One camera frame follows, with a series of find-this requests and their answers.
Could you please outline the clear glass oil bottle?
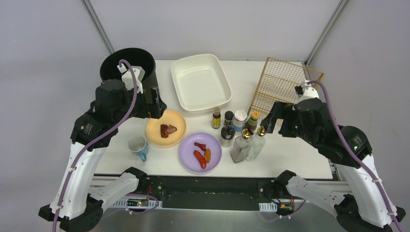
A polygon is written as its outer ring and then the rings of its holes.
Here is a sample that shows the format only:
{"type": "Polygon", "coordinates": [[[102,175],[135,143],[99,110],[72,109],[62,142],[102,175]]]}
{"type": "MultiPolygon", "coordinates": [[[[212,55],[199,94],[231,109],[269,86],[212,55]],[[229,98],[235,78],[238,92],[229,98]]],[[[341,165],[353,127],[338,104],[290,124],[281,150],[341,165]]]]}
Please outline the clear glass oil bottle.
{"type": "Polygon", "coordinates": [[[266,130],[263,126],[260,126],[252,135],[251,146],[245,158],[246,161],[251,161],[257,158],[266,143],[265,135],[266,130]]]}

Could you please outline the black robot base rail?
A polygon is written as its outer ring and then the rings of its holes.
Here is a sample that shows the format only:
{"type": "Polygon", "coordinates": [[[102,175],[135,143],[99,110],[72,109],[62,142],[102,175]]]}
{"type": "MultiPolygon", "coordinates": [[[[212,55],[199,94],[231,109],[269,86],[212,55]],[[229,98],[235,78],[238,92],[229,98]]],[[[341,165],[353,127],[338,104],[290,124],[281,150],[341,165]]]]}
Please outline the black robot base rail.
{"type": "Polygon", "coordinates": [[[258,211],[299,199],[272,178],[149,175],[134,194],[148,194],[158,208],[258,211]]]}

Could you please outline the black lid grinder jar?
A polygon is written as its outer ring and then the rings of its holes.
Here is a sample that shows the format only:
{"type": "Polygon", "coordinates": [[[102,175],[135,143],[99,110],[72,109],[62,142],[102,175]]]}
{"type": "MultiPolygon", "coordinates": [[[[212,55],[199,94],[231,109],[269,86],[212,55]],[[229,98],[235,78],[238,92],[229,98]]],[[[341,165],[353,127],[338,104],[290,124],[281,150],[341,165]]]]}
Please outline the black lid grinder jar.
{"type": "Polygon", "coordinates": [[[234,143],[235,130],[232,126],[224,126],[220,132],[220,145],[222,147],[231,147],[234,143]]]}

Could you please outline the glass bottle with brown sauce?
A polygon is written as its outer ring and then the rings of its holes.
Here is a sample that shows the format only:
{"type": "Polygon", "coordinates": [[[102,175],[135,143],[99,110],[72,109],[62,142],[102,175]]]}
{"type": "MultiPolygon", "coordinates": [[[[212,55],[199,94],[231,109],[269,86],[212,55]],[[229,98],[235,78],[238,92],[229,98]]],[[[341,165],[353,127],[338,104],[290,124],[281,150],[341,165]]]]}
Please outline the glass bottle with brown sauce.
{"type": "Polygon", "coordinates": [[[251,138],[253,133],[248,129],[243,129],[241,135],[235,138],[232,150],[230,152],[231,159],[234,163],[240,163],[245,160],[248,151],[251,147],[251,138]]]}

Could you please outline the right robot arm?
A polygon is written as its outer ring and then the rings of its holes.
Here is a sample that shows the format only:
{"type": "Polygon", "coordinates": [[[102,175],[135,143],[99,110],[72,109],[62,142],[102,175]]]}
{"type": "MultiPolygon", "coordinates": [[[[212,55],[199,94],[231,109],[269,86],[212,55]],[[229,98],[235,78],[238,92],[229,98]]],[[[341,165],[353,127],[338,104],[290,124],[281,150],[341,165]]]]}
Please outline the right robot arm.
{"type": "Polygon", "coordinates": [[[348,232],[390,232],[391,223],[404,218],[405,210],[391,203],[378,178],[367,136],[354,126],[337,124],[330,103],[318,98],[296,104],[276,101],[261,126],[272,133],[279,119],[279,134],[317,149],[344,176],[351,192],[317,186],[289,170],[274,180],[277,190],[324,209],[348,232]]]}

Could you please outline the yellow cap sauce bottle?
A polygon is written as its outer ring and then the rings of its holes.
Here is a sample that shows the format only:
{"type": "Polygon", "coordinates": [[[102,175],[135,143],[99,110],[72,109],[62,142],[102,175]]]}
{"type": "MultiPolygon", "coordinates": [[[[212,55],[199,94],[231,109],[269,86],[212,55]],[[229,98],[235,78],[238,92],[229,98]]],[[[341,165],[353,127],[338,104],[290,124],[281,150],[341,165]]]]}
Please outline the yellow cap sauce bottle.
{"type": "Polygon", "coordinates": [[[260,117],[260,113],[258,111],[253,111],[251,113],[249,119],[245,123],[245,128],[248,131],[251,131],[252,133],[254,133],[255,130],[257,129],[257,127],[258,127],[259,117],[260,117]]]}

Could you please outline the brown roasted meat piece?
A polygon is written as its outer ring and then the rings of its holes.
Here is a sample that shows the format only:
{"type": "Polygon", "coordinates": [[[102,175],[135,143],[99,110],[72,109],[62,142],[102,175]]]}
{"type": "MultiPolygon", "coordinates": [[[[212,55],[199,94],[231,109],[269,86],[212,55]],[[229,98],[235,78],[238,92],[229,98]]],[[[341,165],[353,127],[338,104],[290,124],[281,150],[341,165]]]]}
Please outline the brown roasted meat piece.
{"type": "Polygon", "coordinates": [[[160,133],[161,133],[161,138],[168,138],[170,134],[174,133],[177,131],[177,127],[169,124],[161,124],[160,125],[160,133]]]}

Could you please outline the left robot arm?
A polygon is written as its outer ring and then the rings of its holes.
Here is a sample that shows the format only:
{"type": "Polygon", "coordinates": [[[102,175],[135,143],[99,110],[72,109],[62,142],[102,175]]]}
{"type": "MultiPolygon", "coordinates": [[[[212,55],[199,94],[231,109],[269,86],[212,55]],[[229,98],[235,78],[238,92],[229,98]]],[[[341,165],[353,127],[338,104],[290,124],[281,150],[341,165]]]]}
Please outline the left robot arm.
{"type": "Polygon", "coordinates": [[[154,105],[159,109],[157,114],[148,110],[143,84],[139,80],[127,85],[122,80],[109,79],[97,87],[95,100],[74,123],[69,161],[58,193],[51,204],[39,210],[41,218],[53,223],[53,231],[88,232],[117,200],[147,189],[147,174],[130,167],[107,186],[89,191],[98,163],[119,126],[132,117],[162,117],[166,105],[158,92],[154,93],[154,99],[154,105]]]}

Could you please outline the silver lid salt shaker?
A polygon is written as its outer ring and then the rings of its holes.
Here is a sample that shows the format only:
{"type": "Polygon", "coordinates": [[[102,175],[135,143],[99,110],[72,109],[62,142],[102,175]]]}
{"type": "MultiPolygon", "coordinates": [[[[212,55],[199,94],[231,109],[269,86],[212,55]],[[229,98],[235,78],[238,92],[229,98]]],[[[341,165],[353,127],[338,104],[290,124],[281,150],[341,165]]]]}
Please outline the silver lid salt shaker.
{"type": "Polygon", "coordinates": [[[237,110],[234,113],[232,126],[235,132],[241,132],[247,120],[247,113],[244,110],[237,110]]]}

